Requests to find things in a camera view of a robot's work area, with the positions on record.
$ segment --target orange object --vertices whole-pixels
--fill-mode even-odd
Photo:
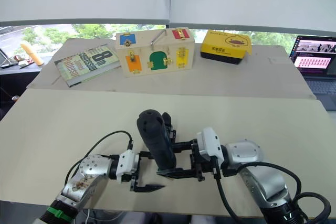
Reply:
[[[31,57],[33,59],[33,61],[36,63],[36,65],[40,66],[44,63],[43,60],[41,59],[41,57],[37,56],[36,52],[34,51],[34,49],[32,48],[32,46],[29,42],[23,40],[20,45],[26,51],[26,53],[29,55],[29,57]]]
[[[133,60],[130,56],[126,56],[126,61],[130,72],[140,72],[142,70],[139,55],[134,55]]]

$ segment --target black cylindrical object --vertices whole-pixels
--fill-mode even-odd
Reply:
[[[286,203],[275,208],[261,208],[265,220],[269,224],[303,224],[303,217],[292,204]]]
[[[159,170],[175,168],[176,157],[161,114],[156,110],[145,110],[136,122],[140,135]]]
[[[48,224],[70,224],[77,214],[78,210],[76,208],[60,200],[54,200],[40,220]]]

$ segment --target laptop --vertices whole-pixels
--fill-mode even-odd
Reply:
[[[336,38],[298,36],[289,57],[325,109],[336,111]]]

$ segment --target green door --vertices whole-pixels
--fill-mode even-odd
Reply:
[[[154,52],[149,56],[149,61],[153,63],[151,70],[165,69],[167,64],[164,64],[164,59],[167,59],[167,55],[162,52]]]

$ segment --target window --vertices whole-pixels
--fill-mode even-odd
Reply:
[[[195,42],[202,43],[207,30],[191,29]],[[281,45],[285,48],[289,55],[295,43],[297,34],[284,34],[284,33],[269,33],[264,31],[231,31],[225,30],[227,33],[248,35],[251,43],[254,45]]]
[[[9,58],[24,54],[20,42],[26,40],[41,57],[50,57],[68,38],[116,39],[116,33],[162,28],[165,28],[165,25],[61,24],[14,26],[0,34],[0,48]]]

